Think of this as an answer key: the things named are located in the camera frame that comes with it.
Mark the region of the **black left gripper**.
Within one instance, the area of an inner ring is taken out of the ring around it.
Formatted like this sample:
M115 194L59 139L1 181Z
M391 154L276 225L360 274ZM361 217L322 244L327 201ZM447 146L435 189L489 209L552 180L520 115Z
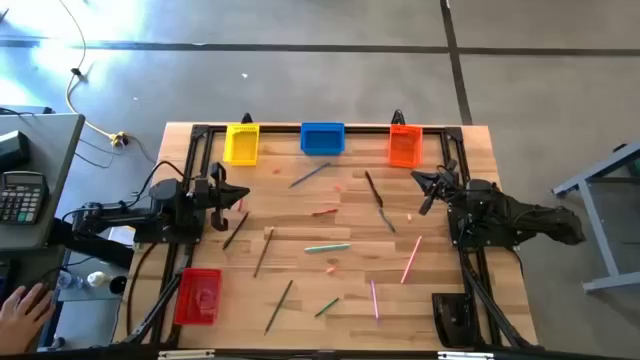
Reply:
M249 189L227 184L226 169L220 162L211 165L210 177L214 181L213 184L207 177L194 179L194 205L196 209L213 208L211 226L218 231L227 231L228 220L223 217L223 205L225 208L231 208L249 193Z

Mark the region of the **black pencil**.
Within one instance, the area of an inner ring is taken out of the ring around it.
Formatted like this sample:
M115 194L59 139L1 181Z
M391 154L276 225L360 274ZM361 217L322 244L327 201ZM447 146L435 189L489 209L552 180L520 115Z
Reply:
M236 235L238 234L238 232L241 230L241 228L243 227L244 223L246 222L249 214L250 214L250 212L244 213L244 215L241 218L240 222L238 223L237 227L233 230L231 235L225 240L225 242L223 243L223 246L222 246L222 250L223 251L226 250L230 246L231 242L235 239Z

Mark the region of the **blue pen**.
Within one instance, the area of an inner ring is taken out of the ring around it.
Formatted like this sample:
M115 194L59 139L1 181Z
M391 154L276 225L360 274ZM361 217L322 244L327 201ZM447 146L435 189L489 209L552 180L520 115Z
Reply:
M296 179L294 182L292 182L288 188L293 188L299 184L301 184L302 182L306 181L307 179L309 179L310 177L316 175L318 172L322 171L323 169L330 167L331 163L330 162L326 162L322 165L320 165L319 167L315 168L314 170L306 173L305 175L299 177L298 179Z

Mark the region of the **pink pen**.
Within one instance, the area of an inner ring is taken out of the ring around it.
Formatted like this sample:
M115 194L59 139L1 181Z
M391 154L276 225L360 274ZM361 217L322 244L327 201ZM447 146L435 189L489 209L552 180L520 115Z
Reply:
M408 262L407 262L407 264L406 264L406 266L405 266L405 269L404 269L403 275L402 275L402 277L401 277L400 284L404 284L404 283L406 282L407 278L408 278L408 275L409 275L409 272L410 272L410 270L411 270L411 267L412 267L412 265L413 265L413 263L414 263L414 261L415 261L415 256L416 256L416 254L417 254L417 252L418 252L418 249L419 249L419 247L420 247L420 244L421 244L422 238L423 238L422 236L419 236L419 237L417 238L417 240L416 240L415 244L414 244L414 247L413 247L412 253L411 253L411 255L410 255L409 259L408 259Z

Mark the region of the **teal crayon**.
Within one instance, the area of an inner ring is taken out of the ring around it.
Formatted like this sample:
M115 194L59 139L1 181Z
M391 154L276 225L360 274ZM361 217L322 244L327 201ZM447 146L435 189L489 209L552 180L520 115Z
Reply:
M351 244L331 244L331 245L308 247L304 249L304 252L308 254L315 254L315 253L330 252L330 251L342 251L350 248L351 248Z

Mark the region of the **dark green pencil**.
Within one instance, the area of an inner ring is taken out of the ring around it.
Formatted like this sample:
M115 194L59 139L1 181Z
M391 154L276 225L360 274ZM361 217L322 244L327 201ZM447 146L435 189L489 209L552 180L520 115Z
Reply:
M275 321L275 319L276 319L276 317L277 317L277 315L278 315L283 303L285 302L286 297L287 297L287 295L288 295L293 283L294 283L294 280L290 280L288 282L285 290L283 291L282 295L280 296L280 298L279 298L279 300L278 300L278 302L277 302L277 304L276 304L276 306L275 306L275 308L274 308L274 310L272 312L272 315L271 315L271 317L270 317L270 319L269 319L269 321L268 321L268 323L267 323L267 325L265 327L263 335L267 335L268 332L270 331L271 327L273 326L273 323L274 323L274 321Z

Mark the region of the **orange plastic bin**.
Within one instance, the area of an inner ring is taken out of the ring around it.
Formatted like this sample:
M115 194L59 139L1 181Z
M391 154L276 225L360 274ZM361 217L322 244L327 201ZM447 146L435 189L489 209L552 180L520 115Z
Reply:
M422 163L423 130L409 125L391 125L389 135L389 164L415 168Z

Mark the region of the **yellow plastic bin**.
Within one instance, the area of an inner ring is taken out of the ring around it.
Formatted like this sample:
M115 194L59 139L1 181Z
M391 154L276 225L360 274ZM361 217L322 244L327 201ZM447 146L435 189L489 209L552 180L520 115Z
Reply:
M258 159L260 126L232 123L226 127L223 160L233 166L255 166Z

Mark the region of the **blue plastic bin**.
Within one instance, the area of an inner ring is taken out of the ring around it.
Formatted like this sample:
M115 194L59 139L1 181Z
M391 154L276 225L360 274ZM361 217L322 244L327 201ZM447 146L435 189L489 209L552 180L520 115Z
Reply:
M345 126L338 122L302 123L300 146L309 156L338 156L345 149Z

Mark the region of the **red plastic bin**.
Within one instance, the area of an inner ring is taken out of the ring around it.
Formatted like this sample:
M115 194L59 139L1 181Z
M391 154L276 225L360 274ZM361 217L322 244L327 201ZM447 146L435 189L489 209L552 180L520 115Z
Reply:
M221 280L220 269L185 269L178 289L173 323L213 325L218 315Z

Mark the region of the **black plastic cradle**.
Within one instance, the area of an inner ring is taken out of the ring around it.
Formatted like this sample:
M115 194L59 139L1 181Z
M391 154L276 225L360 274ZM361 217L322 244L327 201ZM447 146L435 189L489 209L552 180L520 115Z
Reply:
M432 305L435 328L443 346L470 348L475 345L475 310L466 294L435 293Z

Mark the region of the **grey desk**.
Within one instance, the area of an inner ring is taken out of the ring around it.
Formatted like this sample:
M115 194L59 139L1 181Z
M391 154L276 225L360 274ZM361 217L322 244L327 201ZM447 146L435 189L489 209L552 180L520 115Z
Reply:
M47 242L84 120L83 115L73 114L0 116L0 136L18 131L29 149L28 159L7 171L42 173L49 188L35 224L0 224L0 251L37 249Z

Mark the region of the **clear water bottle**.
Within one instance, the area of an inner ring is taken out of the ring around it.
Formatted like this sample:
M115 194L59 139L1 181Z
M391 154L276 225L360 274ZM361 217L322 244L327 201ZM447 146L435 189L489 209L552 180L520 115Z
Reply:
M85 282L81 276L61 271L58 275L56 286L60 290L79 290L84 288Z

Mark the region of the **person's hand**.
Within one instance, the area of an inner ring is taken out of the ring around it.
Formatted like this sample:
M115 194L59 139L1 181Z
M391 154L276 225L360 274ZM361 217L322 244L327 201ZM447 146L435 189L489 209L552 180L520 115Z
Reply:
M43 283L18 287L0 307L0 356L26 352L54 311L53 291Z

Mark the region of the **silver aluminium bracket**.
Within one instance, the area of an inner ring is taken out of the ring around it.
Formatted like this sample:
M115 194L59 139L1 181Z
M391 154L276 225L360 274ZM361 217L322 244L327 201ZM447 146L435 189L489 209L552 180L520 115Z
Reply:
M493 353L466 351L439 351L438 360L495 360Z
M157 360L211 360L215 358L213 350L168 350L160 351Z

